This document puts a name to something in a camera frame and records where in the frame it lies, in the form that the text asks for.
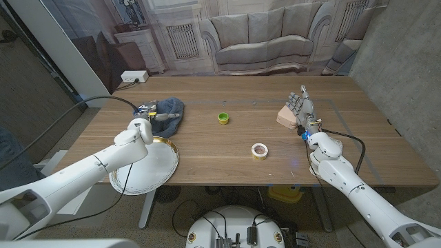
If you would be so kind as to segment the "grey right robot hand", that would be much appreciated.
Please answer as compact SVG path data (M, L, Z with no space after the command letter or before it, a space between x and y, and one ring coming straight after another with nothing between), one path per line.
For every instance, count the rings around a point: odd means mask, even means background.
M297 126L304 132L312 135L318 133L319 123L316 117L313 101L304 85L300 86L301 94L293 92L288 96L286 106L296 117Z

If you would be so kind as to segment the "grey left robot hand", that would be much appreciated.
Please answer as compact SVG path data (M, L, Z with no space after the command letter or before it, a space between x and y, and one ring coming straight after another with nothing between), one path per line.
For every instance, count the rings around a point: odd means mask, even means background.
M164 113L159 114L157 111L158 101L150 101L148 103L144 103L138 107L138 111L134 112L134 118L144 118L148 121L151 121L152 119L156 121L165 121L169 118L178 118L182 117L181 114L176 113Z

